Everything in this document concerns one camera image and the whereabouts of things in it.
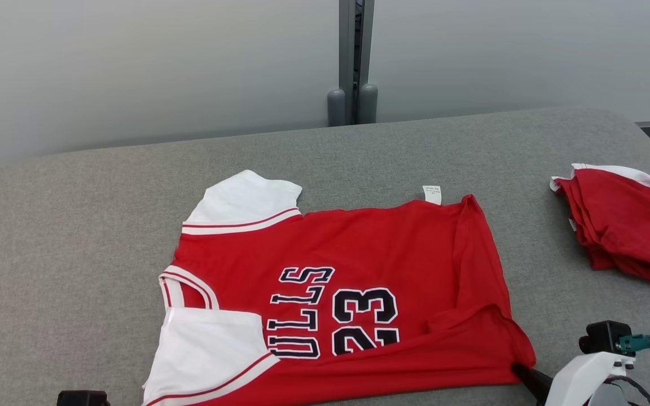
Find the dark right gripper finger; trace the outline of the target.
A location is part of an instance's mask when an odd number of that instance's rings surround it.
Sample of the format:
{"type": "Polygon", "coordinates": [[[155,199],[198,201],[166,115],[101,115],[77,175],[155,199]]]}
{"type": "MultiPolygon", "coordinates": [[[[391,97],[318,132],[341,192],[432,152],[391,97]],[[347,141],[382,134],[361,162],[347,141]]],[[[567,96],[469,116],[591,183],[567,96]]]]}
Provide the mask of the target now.
{"type": "Polygon", "coordinates": [[[534,396],[536,405],[545,405],[553,378],[534,368],[529,368],[522,363],[513,363],[511,370],[515,376],[524,384],[527,390],[534,396]]]}

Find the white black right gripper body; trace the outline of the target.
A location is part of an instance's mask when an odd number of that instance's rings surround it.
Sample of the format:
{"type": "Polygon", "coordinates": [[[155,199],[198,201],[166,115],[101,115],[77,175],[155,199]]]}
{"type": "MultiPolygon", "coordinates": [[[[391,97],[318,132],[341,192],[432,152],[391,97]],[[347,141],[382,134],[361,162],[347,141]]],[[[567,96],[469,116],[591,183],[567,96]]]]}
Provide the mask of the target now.
{"type": "Polygon", "coordinates": [[[627,375],[627,365],[635,358],[611,352],[579,355],[553,378],[546,405],[583,405],[607,378],[627,375]]]}

